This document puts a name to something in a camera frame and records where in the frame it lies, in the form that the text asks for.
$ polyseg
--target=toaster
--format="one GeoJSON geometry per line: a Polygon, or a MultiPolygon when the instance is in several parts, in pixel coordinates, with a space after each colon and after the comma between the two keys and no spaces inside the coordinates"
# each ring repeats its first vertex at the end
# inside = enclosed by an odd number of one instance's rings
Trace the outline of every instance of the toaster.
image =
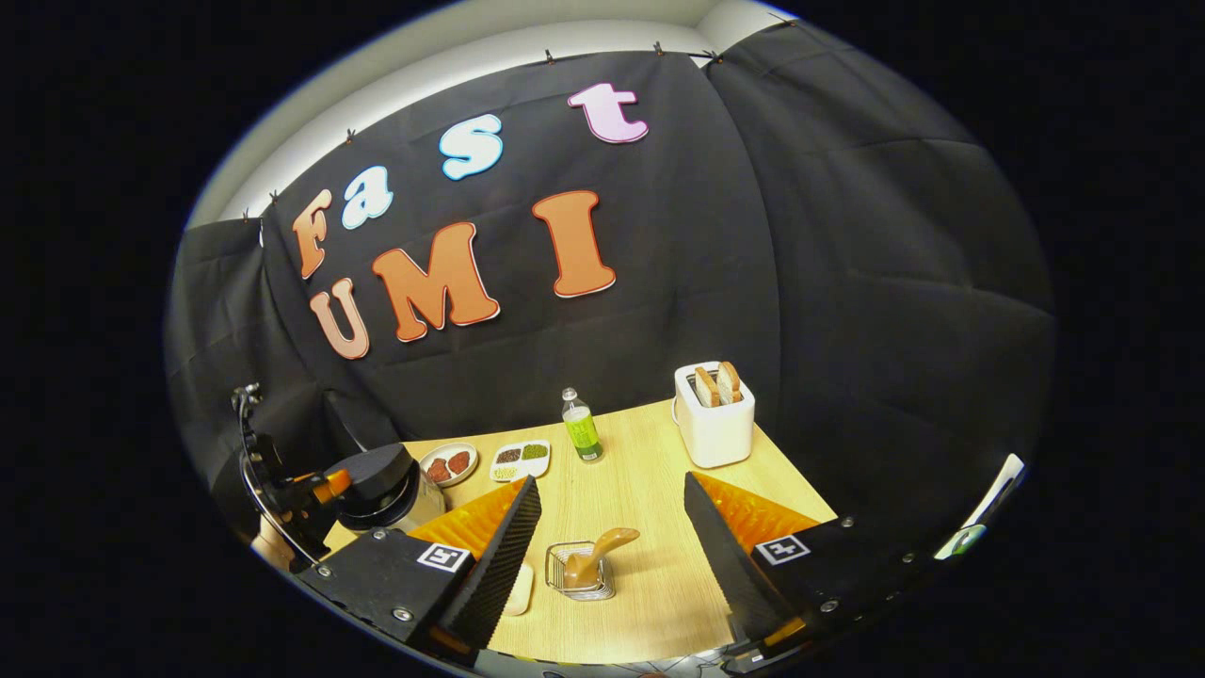
{"type": "Polygon", "coordinates": [[[715,468],[748,459],[753,448],[753,394],[741,382],[743,400],[730,406],[705,408],[694,390],[694,369],[701,367],[715,379],[719,361],[680,367],[674,372],[674,424],[682,435],[690,461],[700,468],[715,468]]]}

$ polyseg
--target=white plate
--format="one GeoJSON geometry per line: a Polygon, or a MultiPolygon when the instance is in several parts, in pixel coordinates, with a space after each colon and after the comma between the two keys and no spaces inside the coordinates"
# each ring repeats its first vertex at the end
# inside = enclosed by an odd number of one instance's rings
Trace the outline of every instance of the white plate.
{"type": "Polygon", "coordinates": [[[460,473],[454,474],[452,478],[448,478],[442,483],[436,483],[436,485],[439,485],[440,488],[448,488],[451,485],[455,485],[457,483],[464,481],[465,478],[469,478],[469,476],[472,473],[472,470],[477,468],[476,448],[474,448],[469,443],[448,443],[447,446],[440,446],[439,448],[435,448],[434,450],[427,453],[427,455],[423,456],[423,459],[418,462],[418,466],[424,472],[427,472],[430,471],[431,465],[435,464],[435,460],[443,460],[445,462],[447,462],[457,453],[462,453],[465,450],[469,452],[469,466],[460,473]]]}
{"type": "Polygon", "coordinates": [[[522,441],[519,443],[507,443],[501,448],[498,448],[498,452],[494,453],[494,464],[489,466],[489,479],[496,481],[498,483],[511,483],[513,481],[523,478],[524,476],[540,478],[548,471],[548,460],[551,459],[552,459],[552,443],[547,441],[522,441]],[[525,460],[522,458],[523,446],[543,446],[545,448],[548,449],[548,454],[540,459],[525,460]],[[510,450],[513,448],[518,448],[519,460],[506,464],[498,464],[498,455],[502,454],[504,450],[510,450]],[[510,478],[499,478],[496,476],[496,471],[500,468],[513,468],[515,476],[510,478]]]}

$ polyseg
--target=spatula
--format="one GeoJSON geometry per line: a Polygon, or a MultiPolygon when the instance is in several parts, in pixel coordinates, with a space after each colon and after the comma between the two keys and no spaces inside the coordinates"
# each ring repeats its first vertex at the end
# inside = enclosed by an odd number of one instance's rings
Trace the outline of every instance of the spatula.
{"type": "Polygon", "coordinates": [[[594,549],[589,555],[572,554],[565,562],[565,574],[563,584],[565,589],[584,589],[599,583],[599,559],[615,549],[640,537],[640,532],[630,527],[616,527],[607,530],[594,542],[594,549]]]}

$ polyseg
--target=toast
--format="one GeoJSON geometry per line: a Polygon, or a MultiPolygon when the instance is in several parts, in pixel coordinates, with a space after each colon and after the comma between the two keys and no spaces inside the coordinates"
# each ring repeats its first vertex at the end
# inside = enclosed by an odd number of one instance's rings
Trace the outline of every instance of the toast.
{"type": "Polygon", "coordinates": [[[716,381],[701,367],[694,369],[694,393],[705,408],[719,407],[719,388],[716,381]]]}
{"type": "Polygon", "coordinates": [[[719,402],[724,406],[739,403],[745,400],[741,396],[741,378],[736,375],[733,364],[724,361],[719,364],[719,373],[716,376],[716,388],[719,389],[719,402]]]}

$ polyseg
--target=plastic bottle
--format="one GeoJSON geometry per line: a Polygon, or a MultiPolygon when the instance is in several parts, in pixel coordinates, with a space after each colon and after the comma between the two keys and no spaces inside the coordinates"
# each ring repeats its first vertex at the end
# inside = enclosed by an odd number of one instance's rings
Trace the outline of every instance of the plastic bottle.
{"type": "Polygon", "coordinates": [[[599,434],[594,429],[594,417],[590,408],[577,397],[575,389],[565,389],[560,397],[565,406],[560,411],[560,418],[565,420],[569,429],[569,440],[577,449],[577,456],[582,461],[594,461],[602,455],[602,446],[599,443],[599,434]]]}

